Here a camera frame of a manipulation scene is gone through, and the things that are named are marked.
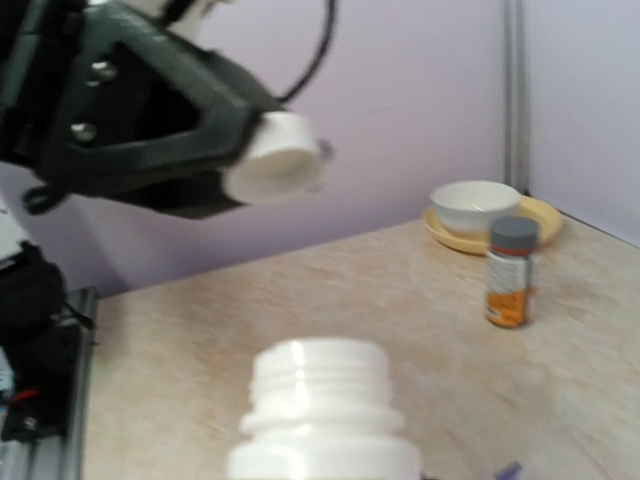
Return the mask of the small white pill bottle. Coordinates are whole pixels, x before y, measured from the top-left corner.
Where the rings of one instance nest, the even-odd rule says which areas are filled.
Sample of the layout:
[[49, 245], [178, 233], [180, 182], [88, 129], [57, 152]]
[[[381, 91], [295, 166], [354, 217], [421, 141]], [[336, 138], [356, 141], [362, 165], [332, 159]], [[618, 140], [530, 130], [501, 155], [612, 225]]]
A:
[[404, 439], [389, 360], [351, 338], [278, 342], [253, 361], [244, 441], [228, 479], [418, 479], [418, 448]]

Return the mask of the orange label pill bottle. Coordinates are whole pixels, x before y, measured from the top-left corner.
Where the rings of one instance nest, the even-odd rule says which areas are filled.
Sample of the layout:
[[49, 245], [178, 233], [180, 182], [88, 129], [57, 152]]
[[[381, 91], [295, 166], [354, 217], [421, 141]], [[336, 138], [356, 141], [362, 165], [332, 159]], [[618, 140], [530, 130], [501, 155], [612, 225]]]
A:
[[511, 329], [530, 321], [537, 249], [513, 256], [488, 248], [484, 299], [485, 317], [492, 324]]

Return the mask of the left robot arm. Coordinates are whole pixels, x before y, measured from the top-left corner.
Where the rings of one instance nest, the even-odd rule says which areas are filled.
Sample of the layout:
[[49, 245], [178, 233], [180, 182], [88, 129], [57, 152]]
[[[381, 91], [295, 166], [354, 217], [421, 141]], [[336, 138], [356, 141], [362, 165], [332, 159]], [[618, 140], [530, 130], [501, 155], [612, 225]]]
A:
[[[72, 195], [201, 220], [239, 207], [223, 189], [263, 117], [285, 108], [242, 66], [171, 31], [190, 9], [121, 1], [1, 5], [1, 158], [30, 170], [21, 197], [43, 215]], [[1, 263], [1, 346], [17, 384], [5, 440], [67, 430], [83, 330], [64, 277], [22, 241]]]

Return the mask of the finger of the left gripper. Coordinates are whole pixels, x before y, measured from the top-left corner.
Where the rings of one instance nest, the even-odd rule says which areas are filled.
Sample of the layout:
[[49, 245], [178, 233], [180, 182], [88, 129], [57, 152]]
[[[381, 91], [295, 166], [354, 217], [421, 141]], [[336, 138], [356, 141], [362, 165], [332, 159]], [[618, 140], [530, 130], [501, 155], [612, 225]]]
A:
[[85, 197], [97, 197], [189, 220], [214, 217], [242, 204], [222, 189], [218, 171], [134, 171], [105, 174], [76, 170], [64, 175], [64, 186]]

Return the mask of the white bottle cap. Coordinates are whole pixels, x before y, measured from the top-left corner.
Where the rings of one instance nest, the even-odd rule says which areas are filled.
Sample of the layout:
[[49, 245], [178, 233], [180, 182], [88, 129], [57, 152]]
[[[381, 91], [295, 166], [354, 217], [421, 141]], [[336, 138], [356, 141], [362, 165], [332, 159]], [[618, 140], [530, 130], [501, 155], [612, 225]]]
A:
[[296, 113], [261, 117], [238, 161], [222, 171], [221, 188], [242, 204], [271, 204], [304, 195], [324, 181], [327, 160], [309, 121]]

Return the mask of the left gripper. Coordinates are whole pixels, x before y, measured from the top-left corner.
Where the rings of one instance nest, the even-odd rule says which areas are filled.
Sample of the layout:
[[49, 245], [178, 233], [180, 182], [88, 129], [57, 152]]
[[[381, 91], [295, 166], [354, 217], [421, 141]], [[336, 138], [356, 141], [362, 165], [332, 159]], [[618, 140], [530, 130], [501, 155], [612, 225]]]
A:
[[49, 133], [47, 180], [213, 172], [282, 109], [243, 67], [122, 2], [1, 3], [1, 161], [33, 169]]

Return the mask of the clear plastic pill organizer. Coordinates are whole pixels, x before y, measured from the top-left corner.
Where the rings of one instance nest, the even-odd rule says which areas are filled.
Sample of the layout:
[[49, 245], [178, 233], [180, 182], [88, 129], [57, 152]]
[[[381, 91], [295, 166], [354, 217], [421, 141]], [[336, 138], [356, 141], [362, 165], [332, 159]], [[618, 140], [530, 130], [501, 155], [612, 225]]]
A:
[[519, 480], [523, 467], [519, 462], [512, 462], [493, 475], [494, 480]]

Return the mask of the grey bottle cap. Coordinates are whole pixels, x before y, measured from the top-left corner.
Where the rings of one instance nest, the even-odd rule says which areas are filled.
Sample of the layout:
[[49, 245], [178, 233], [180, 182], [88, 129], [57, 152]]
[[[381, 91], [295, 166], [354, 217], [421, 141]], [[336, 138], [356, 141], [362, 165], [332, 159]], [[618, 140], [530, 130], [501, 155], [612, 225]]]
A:
[[527, 217], [497, 219], [489, 231], [489, 248], [506, 255], [526, 256], [538, 248], [539, 224]]

